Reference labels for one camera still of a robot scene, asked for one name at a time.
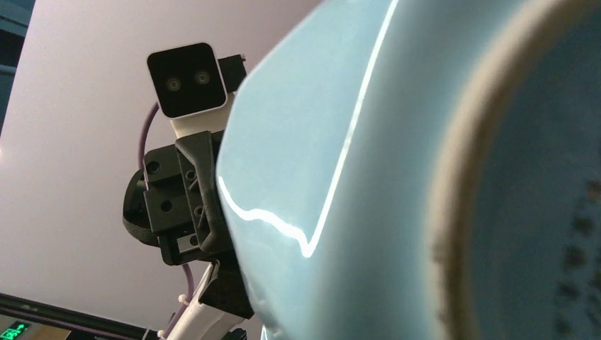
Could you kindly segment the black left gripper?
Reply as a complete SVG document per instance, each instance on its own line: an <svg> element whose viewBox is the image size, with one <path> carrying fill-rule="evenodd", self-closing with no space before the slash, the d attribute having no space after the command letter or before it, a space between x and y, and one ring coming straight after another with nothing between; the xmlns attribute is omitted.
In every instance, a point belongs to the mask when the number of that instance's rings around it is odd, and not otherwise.
<svg viewBox="0 0 601 340"><path fill-rule="evenodd" d="M233 250L220 202L216 161L223 131L197 132L148 151L123 199L123 225L139 242L157 247L169 266ZM213 259L198 302L251 319L245 282L236 258Z"/></svg>

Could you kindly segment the light blue mug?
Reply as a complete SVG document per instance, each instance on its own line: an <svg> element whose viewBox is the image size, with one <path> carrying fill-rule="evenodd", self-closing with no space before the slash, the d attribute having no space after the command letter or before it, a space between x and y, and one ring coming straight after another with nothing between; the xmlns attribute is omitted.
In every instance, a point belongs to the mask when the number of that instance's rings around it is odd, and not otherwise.
<svg viewBox="0 0 601 340"><path fill-rule="evenodd" d="M599 339L600 2L324 1L218 189L263 339Z"/></svg>

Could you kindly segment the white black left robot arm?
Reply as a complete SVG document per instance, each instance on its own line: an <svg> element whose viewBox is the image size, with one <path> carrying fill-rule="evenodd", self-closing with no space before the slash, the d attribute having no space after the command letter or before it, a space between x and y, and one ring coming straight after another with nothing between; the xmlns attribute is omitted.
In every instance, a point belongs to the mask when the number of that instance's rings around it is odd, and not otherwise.
<svg viewBox="0 0 601 340"><path fill-rule="evenodd" d="M197 132L148 151L125 190L123 223L134 238L157 247L167 265L208 264L160 339L245 339L240 324L254 314L218 195L222 139Z"/></svg>

